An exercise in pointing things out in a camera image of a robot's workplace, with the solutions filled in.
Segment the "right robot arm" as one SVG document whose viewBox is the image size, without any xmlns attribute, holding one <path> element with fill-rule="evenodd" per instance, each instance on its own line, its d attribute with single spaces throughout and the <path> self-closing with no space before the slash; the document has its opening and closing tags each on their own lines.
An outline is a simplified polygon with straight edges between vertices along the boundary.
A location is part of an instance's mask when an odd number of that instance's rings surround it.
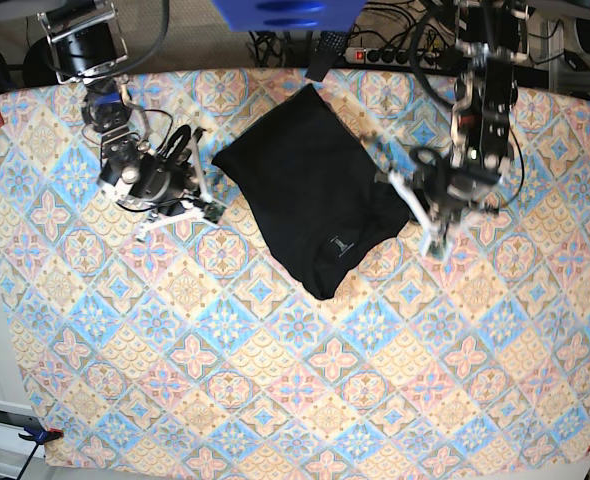
<svg viewBox="0 0 590 480">
<path fill-rule="evenodd" d="M 199 160 L 203 131 L 170 127 L 160 146 L 152 146 L 151 112 L 128 89 L 128 50 L 117 16 L 110 1 L 66 1 L 37 16 L 47 66 L 59 83 L 85 87 L 82 118 L 100 139 L 98 188 L 132 213 L 203 210 L 211 200 Z"/>
</svg>

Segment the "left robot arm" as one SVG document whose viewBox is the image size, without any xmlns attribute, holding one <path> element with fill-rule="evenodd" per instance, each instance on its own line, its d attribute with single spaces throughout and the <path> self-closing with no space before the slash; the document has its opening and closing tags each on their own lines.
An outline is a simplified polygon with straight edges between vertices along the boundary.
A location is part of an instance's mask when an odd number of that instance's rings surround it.
<svg viewBox="0 0 590 480">
<path fill-rule="evenodd" d="M 430 21 L 444 14 L 454 23 L 454 48 L 466 61 L 451 101 L 441 97 L 420 67 L 418 48 Z M 528 57 L 528 9 L 520 1 L 452 1 L 429 5 L 411 39 L 411 71 L 424 92 L 451 113 L 447 155 L 427 146 L 413 148 L 416 166 L 410 191 L 415 216 L 447 229 L 464 210 L 495 214 L 480 203 L 511 169 L 521 150 L 511 140 L 510 113 L 518 98 L 514 68 Z"/>
</svg>

